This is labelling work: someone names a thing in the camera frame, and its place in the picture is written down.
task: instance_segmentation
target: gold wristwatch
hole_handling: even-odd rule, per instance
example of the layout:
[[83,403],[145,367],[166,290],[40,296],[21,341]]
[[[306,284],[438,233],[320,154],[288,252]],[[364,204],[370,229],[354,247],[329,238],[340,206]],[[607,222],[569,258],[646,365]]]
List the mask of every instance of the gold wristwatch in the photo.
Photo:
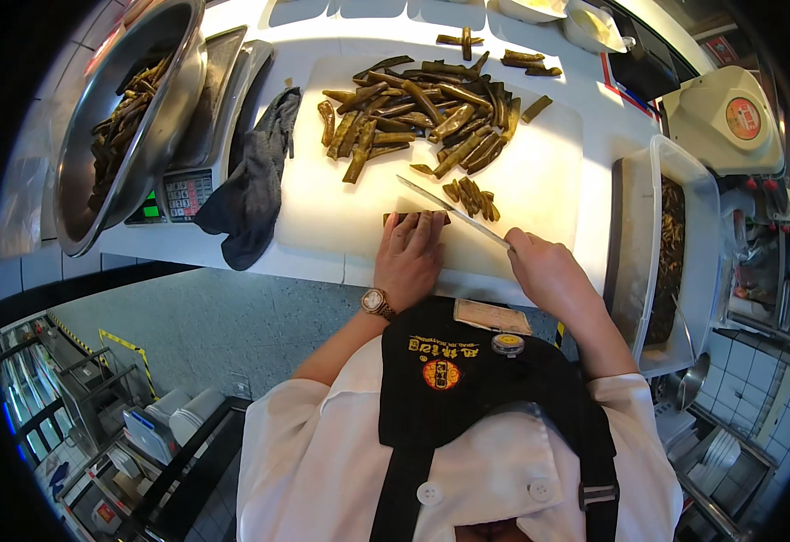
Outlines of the gold wristwatch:
[[392,321],[395,311],[386,302],[386,294],[379,288],[371,288],[362,296],[362,309],[368,314],[376,314]]

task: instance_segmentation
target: white cutting board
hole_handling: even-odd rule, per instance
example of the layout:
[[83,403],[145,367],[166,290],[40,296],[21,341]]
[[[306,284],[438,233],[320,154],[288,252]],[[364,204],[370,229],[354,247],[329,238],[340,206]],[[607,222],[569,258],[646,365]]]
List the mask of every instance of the white cutting board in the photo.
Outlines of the white cutting board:
[[[401,54],[417,62],[397,66],[399,72],[419,68],[422,60],[443,58],[447,63],[464,63],[457,52],[443,48],[403,46]],[[373,261],[383,233],[383,213],[434,209],[431,202],[401,185],[396,173],[444,201],[448,198],[442,184],[465,175],[458,167],[441,180],[416,173],[410,164],[435,168],[435,153],[442,148],[417,139],[409,149],[369,160],[356,185],[341,180],[350,159],[335,162],[325,156],[317,103],[325,99],[324,89],[354,91],[353,74],[392,56],[369,53],[372,56],[323,57],[313,67],[293,131],[295,158],[287,159],[284,166],[282,203],[274,233],[278,243]],[[522,110],[541,95],[510,84],[506,89],[521,98]],[[501,237],[518,226],[572,250],[581,185],[582,125],[581,116],[560,103],[552,103],[529,125],[519,121],[513,140],[500,156],[470,177],[480,189],[495,194],[500,211],[498,222],[487,222],[481,215],[479,221]],[[506,251],[469,224],[452,217],[441,242],[446,245],[445,268],[514,280]]]

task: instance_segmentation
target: watch face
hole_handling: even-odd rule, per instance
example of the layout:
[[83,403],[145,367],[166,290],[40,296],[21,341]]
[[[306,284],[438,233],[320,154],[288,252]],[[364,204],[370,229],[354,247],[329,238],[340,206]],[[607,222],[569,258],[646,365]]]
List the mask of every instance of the watch face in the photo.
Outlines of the watch face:
[[368,291],[362,298],[362,305],[364,305],[367,310],[379,309],[381,304],[383,304],[383,296],[376,290]]

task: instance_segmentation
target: gray cloth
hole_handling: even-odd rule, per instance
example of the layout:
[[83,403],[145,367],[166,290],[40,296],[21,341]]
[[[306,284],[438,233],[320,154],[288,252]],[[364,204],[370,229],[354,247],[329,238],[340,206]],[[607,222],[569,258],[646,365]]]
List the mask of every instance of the gray cloth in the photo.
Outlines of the gray cloth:
[[274,236],[280,213],[280,178],[286,152],[292,155],[292,127],[301,92],[291,87],[271,101],[256,127],[244,134],[244,159],[205,201],[194,222],[205,233],[228,233],[220,244],[229,267],[243,271],[256,263]]

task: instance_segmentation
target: stack of plates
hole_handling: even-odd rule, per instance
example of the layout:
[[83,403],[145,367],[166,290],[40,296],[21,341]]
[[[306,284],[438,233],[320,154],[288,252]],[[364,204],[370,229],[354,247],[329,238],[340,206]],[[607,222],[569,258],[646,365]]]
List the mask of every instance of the stack of plates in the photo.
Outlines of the stack of plates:
[[696,463],[688,475],[699,489],[706,495],[711,495],[723,481],[726,472],[735,465],[739,455],[741,455],[741,445],[738,444],[738,439],[729,431],[720,429],[714,441],[708,446],[702,462]]

